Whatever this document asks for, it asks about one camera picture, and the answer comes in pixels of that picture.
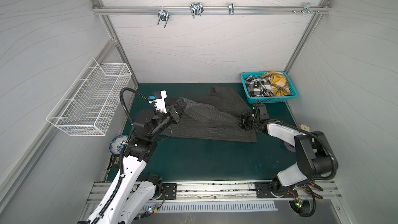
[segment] folded garment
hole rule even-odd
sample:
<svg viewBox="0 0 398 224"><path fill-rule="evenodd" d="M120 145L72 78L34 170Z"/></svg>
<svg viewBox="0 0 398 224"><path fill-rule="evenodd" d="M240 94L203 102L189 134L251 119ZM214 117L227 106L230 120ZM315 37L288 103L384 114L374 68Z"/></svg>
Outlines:
<svg viewBox="0 0 398 224"><path fill-rule="evenodd" d="M167 129L162 135L256 142L254 130L246 132L239 126L240 115L250 112L251 109L234 89L213 87L208 95L201 99L170 98L167 105L179 102L186 102L180 122L170 126L171 134Z"/></svg>
<svg viewBox="0 0 398 224"><path fill-rule="evenodd" d="M251 97L289 96L289 80L281 72L266 72L261 78L249 76L245 85Z"/></svg>

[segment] white wall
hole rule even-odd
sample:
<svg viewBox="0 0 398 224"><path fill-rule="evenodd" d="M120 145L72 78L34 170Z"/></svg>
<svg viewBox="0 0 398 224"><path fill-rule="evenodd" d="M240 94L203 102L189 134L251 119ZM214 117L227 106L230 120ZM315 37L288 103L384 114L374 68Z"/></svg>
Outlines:
<svg viewBox="0 0 398 224"><path fill-rule="evenodd" d="M320 0L102 0L105 6L286 6ZM139 82L239 82L240 73L283 70L309 16L112 16Z"/></svg>
<svg viewBox="0 0 398 224"><path fill-rule="evenodd" d="M0 185L109 38L90 0L0 0ZM0 223L76 223L123 118L119 107L105 137L58 132Z"/></svg>
<svg viewBox="0 0 398 224"><path fill-rule="evenodd" d="M398 0L332 0L290 78L298 124L326 134L354 223L396 223Z"/></svg>

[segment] wire mesh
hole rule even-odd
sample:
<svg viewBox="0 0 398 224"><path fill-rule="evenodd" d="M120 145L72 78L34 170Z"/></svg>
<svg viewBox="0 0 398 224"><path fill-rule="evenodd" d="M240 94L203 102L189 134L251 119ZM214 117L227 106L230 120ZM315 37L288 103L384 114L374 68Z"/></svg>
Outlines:
<svg viewBox="0 0 398 224"><path fill-rule="evenodd" d="M70 136L104 136L130 77L125 63L97 64L56 121L47 121Z"/></svg>

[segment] aluminum rail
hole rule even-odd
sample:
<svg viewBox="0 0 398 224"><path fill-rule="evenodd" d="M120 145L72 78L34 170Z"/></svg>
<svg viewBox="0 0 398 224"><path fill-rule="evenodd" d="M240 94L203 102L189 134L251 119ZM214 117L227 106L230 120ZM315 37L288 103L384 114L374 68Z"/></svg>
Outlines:
<svg viewBox="0 0 398 224"><path fill-rule="evenodd" d="M191 15L188 6L177 7L99 7L93 9L95 15L158 15L160 10L170 15ZM310 6L306 14L329 14L330 7ZM299 14L305 11L305 6L235 6L234 15L279 15ZM228 6L203 6L203 15L230 15Z"/></svg>

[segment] green mat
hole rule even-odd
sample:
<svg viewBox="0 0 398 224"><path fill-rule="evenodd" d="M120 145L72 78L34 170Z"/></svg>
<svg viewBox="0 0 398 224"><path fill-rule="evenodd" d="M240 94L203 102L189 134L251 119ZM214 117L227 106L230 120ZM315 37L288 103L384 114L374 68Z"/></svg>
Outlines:
<svg viewBox="0 0 398 224"><path fill-rule="evenodd" d="M246 101L242 83L141 83L138 91L150 96L152 92L166 90L167 97L195 99L205 96L212 86L232 87ZM150 109L150 105L135 97L132 118L143 108ZM285 103L269 103L267 109L271 118L294 125ZM123 134L130 130L127 121ZM164 181L271 179L295 162L295 153L288 151L283 141L263 133L257 136L256 143L169 137L158 142L140 177L152 173Z"/></svg>

